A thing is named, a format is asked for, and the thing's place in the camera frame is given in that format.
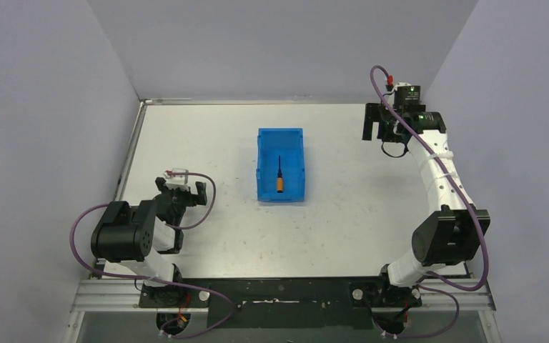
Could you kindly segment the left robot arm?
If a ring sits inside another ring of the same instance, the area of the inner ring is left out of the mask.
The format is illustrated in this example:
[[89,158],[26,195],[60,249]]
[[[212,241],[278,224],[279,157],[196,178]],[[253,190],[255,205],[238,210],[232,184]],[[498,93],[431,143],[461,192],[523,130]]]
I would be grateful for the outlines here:
[[179,268],[166,255],[178,254],[184,233],[198,227],[211,212],[207,183],[191,187],[186,171],[168,171],[155,179],[157,195],[136,206],[110,202],[91,236],[91,252],[98,259],[120,264],[148,287],[166,308],[178,306],[184,289]]

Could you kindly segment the orange handled screwdriver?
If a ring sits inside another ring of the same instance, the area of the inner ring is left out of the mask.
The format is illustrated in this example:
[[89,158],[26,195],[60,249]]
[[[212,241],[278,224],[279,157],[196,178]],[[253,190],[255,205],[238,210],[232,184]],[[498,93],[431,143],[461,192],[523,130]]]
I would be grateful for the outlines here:
[[285,190],[285,183],[282,175],[282,165],[281,165],[281,156],[278,156],[277,159],[277,181],[276,181],[276,191],[281,194]]

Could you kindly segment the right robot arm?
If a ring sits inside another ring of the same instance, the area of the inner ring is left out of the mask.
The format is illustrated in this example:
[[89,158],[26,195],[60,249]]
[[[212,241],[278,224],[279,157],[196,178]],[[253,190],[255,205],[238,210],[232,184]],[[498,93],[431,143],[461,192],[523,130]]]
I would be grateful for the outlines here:
[[388,264],[383,269],[388,279],[374,286],[375,299],[386,307],[402,298],[402,287],[416,285],[429,272],[473,259],[480,248],[478,235],[490,225],[488,211],[477,209],[463,188],[441,114],[426,110],[419,86],[400,82],[393,91],[392,106],[404,122],[384,104],[368,103],[362,138],[369,141],[376,131],[383,144],[403,144],[403,152],[417,164],[429,215],[412,233],[409,252]]

